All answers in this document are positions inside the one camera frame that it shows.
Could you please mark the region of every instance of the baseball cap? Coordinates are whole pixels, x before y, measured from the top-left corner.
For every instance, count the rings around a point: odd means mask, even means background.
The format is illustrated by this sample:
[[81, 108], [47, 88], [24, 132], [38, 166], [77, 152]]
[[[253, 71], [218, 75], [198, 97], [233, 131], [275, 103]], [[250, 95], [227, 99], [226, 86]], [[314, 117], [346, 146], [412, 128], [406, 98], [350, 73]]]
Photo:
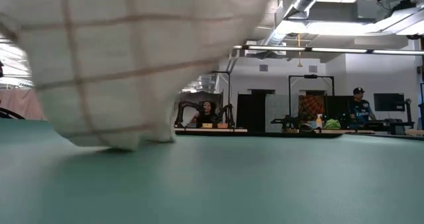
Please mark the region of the baseball cap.
[[364, 93], [364, 89], [362, 87], [357, 87], [353, 90], [353, 94]]

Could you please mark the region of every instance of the white wall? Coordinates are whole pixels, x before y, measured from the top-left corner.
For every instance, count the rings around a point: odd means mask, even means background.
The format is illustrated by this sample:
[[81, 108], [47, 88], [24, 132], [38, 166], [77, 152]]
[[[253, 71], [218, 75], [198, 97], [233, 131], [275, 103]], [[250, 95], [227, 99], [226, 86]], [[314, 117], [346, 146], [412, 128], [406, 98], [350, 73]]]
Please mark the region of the white wall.
[[[404, 50], [413, 50], [413, 41]], [[405, 98], [412, 100], [412, 121], [417, 122], [419, 117], [419, 76], [417, 75], [417, 61], [421, 59], [415, 56], [392, 56], [392, 55], [365, 55], [346, 54], [346, 80], [337, 80], [337, 95], [352, 95], [356, 87], [362, 87], [366, 91], [364, 98], [370, 102], [374, 109], [374, 93], [404, 93]], [[341, 60], [339, 56], [332, 60]], [[406, 112], [375, 112], [377, 119], [403, 119], [407, 121]]]
[[341, 54], [325, 64], [328, 76], [334, 76], [335, 95], [346, 95], [346, 54]]
[[[255, 58], [239, 58], [231, 74], [231, 104], [235, 108], [234, 116], [237, 120], [237, 96], [238, 94], [249, 94], [250, 89], [274, 89], [276, 94], [288, 95], [288, 76], [305, 75], [309, 73], [309, 65], [318, 66], [318, 75], [325, 75], [325, 64], [318, 59], [302, 59], [303, 67], [298, 67], [299, 60], [291, 61], [278, 59], [258, 60]], [[228, 60], [222, 61], [221, 69], [226, 68]], [[259, 65], [267, 64], [268, 72], [259, 72]], [[222, 80], [218, 80], [216, 92], [224, 90], [224, 104], [228, 101], [228, 85]], [[291, 87], [292, 93], [299, 90], [325, 90], [331, 93], [329, 87], [323, 80], [298, 79]]]

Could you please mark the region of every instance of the desk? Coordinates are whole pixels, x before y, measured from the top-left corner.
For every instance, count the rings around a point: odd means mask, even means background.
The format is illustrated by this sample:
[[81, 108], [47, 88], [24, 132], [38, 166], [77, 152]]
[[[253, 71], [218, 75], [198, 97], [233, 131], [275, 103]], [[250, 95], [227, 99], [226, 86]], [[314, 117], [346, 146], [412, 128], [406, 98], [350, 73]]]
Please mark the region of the desk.
[[2, 224], [424, 220], [422, 141], [178, 136], [117, 152], [76, 147], [44, 122], [0, 128]]
[[349, 134], [349, 133], [355, 133], [355, 134], [375, 134], [374, 131], [361, 131], [361, 130], [330, 130], [330, 129], [323, 129], [321, 131], [323, 134]]
[[247, 133], [246, 129], [208, 129], [208, 128], [174, 128], [175, 131], [187, 132], [235, 132]]

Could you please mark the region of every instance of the green table surface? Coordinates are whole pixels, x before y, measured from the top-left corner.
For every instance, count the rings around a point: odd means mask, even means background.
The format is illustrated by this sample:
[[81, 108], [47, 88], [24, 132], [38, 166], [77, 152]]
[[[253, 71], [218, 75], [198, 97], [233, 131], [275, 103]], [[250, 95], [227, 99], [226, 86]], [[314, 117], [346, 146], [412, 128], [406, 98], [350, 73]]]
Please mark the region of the green table surface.
[[424, 223], [424, 143], [181, 136], [124, 153], [0, 121], [0, 223]]

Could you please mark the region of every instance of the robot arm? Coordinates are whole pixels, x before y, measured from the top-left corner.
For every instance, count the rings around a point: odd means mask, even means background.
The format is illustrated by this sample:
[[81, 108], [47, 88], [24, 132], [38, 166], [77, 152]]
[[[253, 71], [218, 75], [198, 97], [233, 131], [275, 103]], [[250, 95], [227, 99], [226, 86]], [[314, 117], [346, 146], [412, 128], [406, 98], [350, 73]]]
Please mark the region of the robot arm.
[[223, 115], [225, 114], [225, 122], [228, 124], [229, 128], [235, 127], [234, 117], [233, 117], [233, 105], [228, 104], [224, 106], [217, 114], [216, 118], [213, 120], [214, 124], [220, 123], [223, 120]]
[[175, 128], [184, 128], [183, 123], [183, 114], [184, 108], [191, 107], [196, 109], [196, 111], [201, 112], [203, 110], [202, 106], [198, 103], [190, 102], [190, 101], [181, 101], [178, 103], [178, 114], [174, 123]]
[[10, 111], [8, 109], [5, 108], [0, 108], [0, 118], [4, 118], [4, 119], [25, 119], [24, 117], [16, 114], [13, 111]]

